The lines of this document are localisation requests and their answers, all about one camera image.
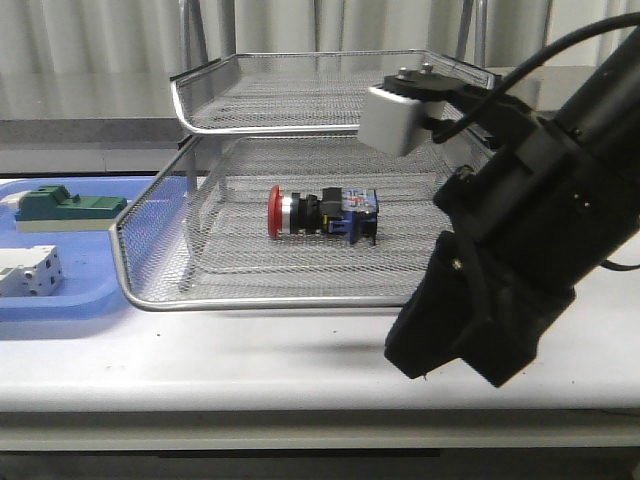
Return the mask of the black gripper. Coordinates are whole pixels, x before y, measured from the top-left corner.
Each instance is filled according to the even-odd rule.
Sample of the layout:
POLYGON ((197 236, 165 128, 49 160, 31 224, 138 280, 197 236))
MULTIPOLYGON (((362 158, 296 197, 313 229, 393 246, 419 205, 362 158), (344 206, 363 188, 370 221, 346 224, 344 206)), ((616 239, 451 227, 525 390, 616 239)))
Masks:
POLYGON ((459 357, 498 388, 536 358, 576 284, 638 231, 639 141, 548 121, 435 203, 454 230, 437 238, 384 356, 410 379, 459 357))

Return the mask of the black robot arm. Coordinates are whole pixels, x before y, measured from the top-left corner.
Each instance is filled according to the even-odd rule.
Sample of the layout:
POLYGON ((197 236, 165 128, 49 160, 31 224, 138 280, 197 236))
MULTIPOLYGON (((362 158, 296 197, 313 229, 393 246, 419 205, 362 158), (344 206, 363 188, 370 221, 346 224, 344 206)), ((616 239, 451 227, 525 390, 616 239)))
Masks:
POLYGON ((449 218, 384 354, 409 378, 461 359, 501 386, 537 354, 575 287, 639 229, 639 36, 551 118, 513 97, 412 73, 391 91, 445 100, 499 142, 435 193, 449 218))

